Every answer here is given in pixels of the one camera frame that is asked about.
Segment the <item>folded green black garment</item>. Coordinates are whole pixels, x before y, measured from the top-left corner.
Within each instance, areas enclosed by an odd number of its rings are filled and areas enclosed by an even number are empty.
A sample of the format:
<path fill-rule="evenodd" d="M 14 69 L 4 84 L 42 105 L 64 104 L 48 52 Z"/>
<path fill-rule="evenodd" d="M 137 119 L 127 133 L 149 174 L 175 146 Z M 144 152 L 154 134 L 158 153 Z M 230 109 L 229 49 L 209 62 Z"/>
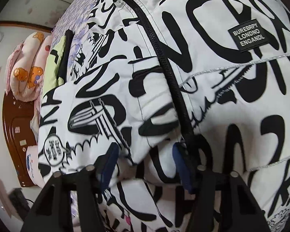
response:
<path fill-rule="evenodd" d="M 66 83 L 67 64 L 74 33 L 66 30 L 65 35 L 50 51 L 44 71 L 42 97 L 50 90 Z"/>

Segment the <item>white floral sliding wardrobe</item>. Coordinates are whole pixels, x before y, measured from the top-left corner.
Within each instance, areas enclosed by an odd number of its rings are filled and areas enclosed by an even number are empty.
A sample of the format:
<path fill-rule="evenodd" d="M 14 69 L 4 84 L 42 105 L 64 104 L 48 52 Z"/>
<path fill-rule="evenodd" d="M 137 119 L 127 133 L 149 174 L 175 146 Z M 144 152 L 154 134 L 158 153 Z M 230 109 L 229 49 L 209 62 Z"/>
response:
<path fill-rule="evenodd" d="M 17 21 L 54 27 L 74 0 L 9 0 L 0 21 Z"/>

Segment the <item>rolled pink bear quilt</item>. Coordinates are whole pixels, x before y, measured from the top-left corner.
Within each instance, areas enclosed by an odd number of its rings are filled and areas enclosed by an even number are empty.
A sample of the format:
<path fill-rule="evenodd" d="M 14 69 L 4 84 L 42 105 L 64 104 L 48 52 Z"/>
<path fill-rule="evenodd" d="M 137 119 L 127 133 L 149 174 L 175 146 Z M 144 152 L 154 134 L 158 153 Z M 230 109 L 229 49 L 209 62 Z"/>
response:
<path fill-rule="evenodd" d="M 52 39 L 52 35 L 34 32 L 15 47 L 6 64 L 6 94 L 11 92 L 22 102 L 38 98 Z"/>

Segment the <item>small black box device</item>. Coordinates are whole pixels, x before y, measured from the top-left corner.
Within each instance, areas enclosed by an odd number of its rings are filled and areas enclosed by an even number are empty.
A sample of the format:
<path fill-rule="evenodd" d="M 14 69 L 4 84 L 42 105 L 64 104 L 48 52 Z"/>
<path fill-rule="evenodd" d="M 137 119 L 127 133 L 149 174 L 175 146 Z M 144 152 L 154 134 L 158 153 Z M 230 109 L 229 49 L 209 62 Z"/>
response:
<path fill-rule="evenodd" d="M 22 221 L 26 219 L 28 213 L 30 212 L 30 207 L 28 204 L 27 199 L 24 197 L 21 188 L 14 188 L 8 194 L 9 200 L 11 201 L 14 209 L 16 210 L 18 216 L 21 218 Z"/>

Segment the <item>brown wooden headboard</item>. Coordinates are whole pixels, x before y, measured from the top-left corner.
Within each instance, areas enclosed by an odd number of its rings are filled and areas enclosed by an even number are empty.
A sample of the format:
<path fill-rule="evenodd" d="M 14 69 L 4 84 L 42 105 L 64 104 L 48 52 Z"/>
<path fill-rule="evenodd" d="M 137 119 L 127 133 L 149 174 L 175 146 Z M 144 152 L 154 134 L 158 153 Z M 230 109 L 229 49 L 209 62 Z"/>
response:
<path fill-rule="evenodd" d="M 18 181 L 22 187 L 34 186 L 26 167 L 27 148 L 37 144 L 30 128 L 33 115 L 33 102 L 19 101 L 12 92 L 4 94 L 2 104 L 3 133 Z"/>

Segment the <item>white black graffiti print jacket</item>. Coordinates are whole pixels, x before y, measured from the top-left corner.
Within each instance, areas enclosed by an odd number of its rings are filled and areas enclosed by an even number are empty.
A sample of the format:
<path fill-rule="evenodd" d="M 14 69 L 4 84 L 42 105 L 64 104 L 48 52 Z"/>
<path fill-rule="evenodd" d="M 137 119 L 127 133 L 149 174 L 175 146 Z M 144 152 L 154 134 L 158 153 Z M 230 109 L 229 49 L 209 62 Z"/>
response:
<path fill-rule="evenodd" d="M 290 226 L 290 11 L 282 0 L 97 0 L 66 83 L 42 99 L 38 169 L 119 150 L 99 195 L 110 231 L 185 231 L 177 142 L 236 171 L 269 231 Z"/>

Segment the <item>white pink small pillow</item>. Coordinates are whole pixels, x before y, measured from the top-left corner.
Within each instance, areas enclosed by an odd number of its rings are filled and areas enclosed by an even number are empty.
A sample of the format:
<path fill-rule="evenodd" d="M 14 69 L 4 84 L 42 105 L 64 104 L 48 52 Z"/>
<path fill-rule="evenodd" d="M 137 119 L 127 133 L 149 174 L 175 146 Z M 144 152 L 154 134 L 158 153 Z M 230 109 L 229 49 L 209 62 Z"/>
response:
<path fill-rule="evenodd" d="M 38 146 L 28 146 L 26 150 L 26 169 L 31 181 L 39 188 L 45 186 L 44 179 L 38 169 Z"/>

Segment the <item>purple cat print blanket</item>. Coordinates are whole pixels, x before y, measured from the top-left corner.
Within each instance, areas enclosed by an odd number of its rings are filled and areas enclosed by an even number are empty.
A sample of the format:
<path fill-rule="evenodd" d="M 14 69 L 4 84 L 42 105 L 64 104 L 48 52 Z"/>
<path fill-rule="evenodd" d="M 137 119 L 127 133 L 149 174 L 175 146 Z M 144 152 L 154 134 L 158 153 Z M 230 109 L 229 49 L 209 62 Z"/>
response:
<path fill-rule="evenodd" d="M 66 30 L 71 30 L 74 37 L 69 51 L 67 67 L 71 68 L 75 56 L 80 49 L 83 37 L 89 34 L 87 25 L 88 16 L 97 0 L 74 0 L 61 16 L 52 31 L 52 45 L 54 47 L 61 37 L 65 35 Z"/>

